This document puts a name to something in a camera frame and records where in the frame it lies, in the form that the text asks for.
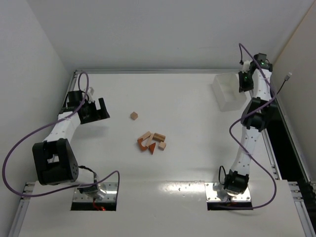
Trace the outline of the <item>white translucent plastic bin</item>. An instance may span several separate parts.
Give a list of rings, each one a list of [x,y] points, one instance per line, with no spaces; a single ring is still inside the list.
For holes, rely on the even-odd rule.
[[[212,90],[222,112],[240,110],[247,100],[245,93],[239,92],[239,80],[235,73],[217,74]]]

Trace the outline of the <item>striped dark wood block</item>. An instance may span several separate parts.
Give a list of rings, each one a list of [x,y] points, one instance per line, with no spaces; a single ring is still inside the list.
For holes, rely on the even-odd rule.
[[[159,133],[154,133],[154,136],[153,136],[153,140],[160,141],[160,142],[164,142],[165,138],[166,137],[164,135],[159,134]]]

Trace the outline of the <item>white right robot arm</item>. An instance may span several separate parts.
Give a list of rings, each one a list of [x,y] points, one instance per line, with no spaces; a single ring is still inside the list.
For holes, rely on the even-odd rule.
[[[258,53],[254,55],[254,60],[244,62],[242,71],[238,73],[239,92],[252,90],[253,95],[241,116],[241,146],[224,180],[224,190],[229,194],[239,195],[246,190],[250,173],[250,156],[253,155],[259,135],[267,128],[277,109],[274,102],[264,105],[272,99],[270,89],[272,71],[273,65],[267,61],[266,54]]]

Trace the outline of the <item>small pale wood cube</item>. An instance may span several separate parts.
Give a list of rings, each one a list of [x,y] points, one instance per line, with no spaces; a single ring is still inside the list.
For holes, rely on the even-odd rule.
[[[165,148],[166,148],[166,143],[165,143],[165,142],[160,142],[158,148],[159,148],[160,150],[164,151]]]

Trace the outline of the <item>engraved long wood block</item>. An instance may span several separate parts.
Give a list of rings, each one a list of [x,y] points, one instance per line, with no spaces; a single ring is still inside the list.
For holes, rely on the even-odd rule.
[[[148,132],[146,132],[145,134],[143,134],[142,136],[140,136],[139,138],[138,138],[138,140],[146,140],[146,139],[148,139],[149,137],[151,136],[151,132],[150,131],[148,131]]]

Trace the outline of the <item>small brown wood cube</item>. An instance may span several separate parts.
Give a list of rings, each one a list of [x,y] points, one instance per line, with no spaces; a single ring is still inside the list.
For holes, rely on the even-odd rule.
[[[136,112],[132,112],[132,113],[130,114],[130,118],[131,118],[132,120],[136,120],[136,119],[138,118],[138,114],[137,114]]]

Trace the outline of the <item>pale long wood block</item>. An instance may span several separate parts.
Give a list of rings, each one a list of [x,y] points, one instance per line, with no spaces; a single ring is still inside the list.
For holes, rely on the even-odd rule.
[[[152,140],[153,140],[153,137],[154,137],[154,133],[152,133],[152,134],[149,136],[149,138],[148,138],[148,140],[147,140],[147,142],[146,142],[146,147],[147,147],[147,148],[151,145]]]

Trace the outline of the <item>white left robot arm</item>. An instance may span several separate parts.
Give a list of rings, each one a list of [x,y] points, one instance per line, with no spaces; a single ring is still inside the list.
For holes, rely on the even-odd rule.
[[[105,101],[99,98],[100,109],[95,101],[88,98],[76,112],[84,96],[84,92],[70,91],[68,102],[61,108],[58,119],[50,134],[40,143],[32,147],[38,180],[42,185],[57,185],[74,182],[79,176],[79,166],[70,146],[70,141],[77,127],[110,118]]]

